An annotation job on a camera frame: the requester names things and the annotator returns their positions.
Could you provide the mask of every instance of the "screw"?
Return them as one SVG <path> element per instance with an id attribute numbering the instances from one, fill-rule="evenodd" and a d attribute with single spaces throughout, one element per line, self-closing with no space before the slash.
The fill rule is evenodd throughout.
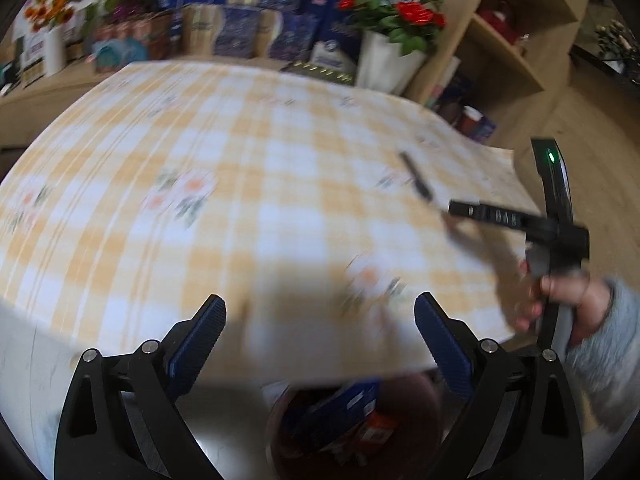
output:
<path id="1" fill-rule="evenodd" d="M 150 339 L 149 341 L 145 341 L 142 343 L 142 351 L 145 354 L 152 354 L 160 347 L 160 343 L 155 339 Z"/>
<path id="2" fill-rule="evenodd" d="M 558 356 L 551 348 L 548 348 L 542 351 L 542 357 L 545 361 L 549 361 L 550 363 L 552 363 Z"/>
<path id="3" fill-rule="evenodd" d="M 488 354 L 492 354 L 498 349 L 498 343 L 493 339 L 483 339 L 480 343 L 480 348 Z"/>
<path id="4" fill-rule="evenodd" d="M 93 348 L 89 348 L 86 352 L 84 352 L 84 354 L 82 354 L 82 361 L 90 363 L 97 357 L 97 355 L 98 352 L 96 352 Z"/>

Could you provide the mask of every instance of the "gray sweater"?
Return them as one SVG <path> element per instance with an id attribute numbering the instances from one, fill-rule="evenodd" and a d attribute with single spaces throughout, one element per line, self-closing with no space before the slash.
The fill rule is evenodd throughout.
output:
<path id="1" fill-rule="evenodd" d="M 606 462 L 640 406 L 640 295 L 620 280 L 606 281 L 613 298 L 605 322 L 566 358 L 602 425 L 583 440 L 585 478 Z"/>

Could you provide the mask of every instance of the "yellow checkered tablecloth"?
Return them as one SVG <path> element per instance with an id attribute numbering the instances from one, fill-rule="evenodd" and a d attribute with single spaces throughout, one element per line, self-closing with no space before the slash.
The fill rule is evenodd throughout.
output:
<path id="1" fill-rule="evenodd" d="M 398 157 L 434 191 L 427 204 Z M 0 186 L 0 295 L 78 348 L 129 352 L 221 296 L 201 376 L 330 380 L 424 368 L 415 297 L 477 336 L 524 237 L 449 199 L 536 210 L 511 153 L 401 98 L 207 63 L 132 64 L 73 104 Z"/>

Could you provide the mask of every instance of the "sleeve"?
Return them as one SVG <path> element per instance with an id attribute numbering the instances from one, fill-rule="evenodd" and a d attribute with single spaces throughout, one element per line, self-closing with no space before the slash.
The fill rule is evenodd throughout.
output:
<path id="1" fill-rule="evenodd" d="M 607 279 L 612 303 L 602 327 L 571 348 L 574 370 L 599 423 L 611 432 L 640 405 L 640 295 L 620 280 Z"/>

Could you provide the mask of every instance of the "blue gripper pad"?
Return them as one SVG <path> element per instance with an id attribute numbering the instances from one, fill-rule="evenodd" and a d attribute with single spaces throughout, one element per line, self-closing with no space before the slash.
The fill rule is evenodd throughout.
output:
<path id="1" fill-rule="evenodd" d="M 433 296 L 421 294 L 415 300 L 415 325 L 442 371 L 449 390 L 469 400 L 474 392 L 472 362 L 438 311 L 442 310 Z"/>
<path id="2" fill-rule="evenodd" d="M 216 344 L 225 327 L 225 302 L 217 296 L 212 296 L 210 299 L 209 305 L 184 337 L 174 357 L 167 363 L 169 384 L 165 391 L 171 402 L 175 402 L 175 399 L 191 391 L 213 345 Z"/>

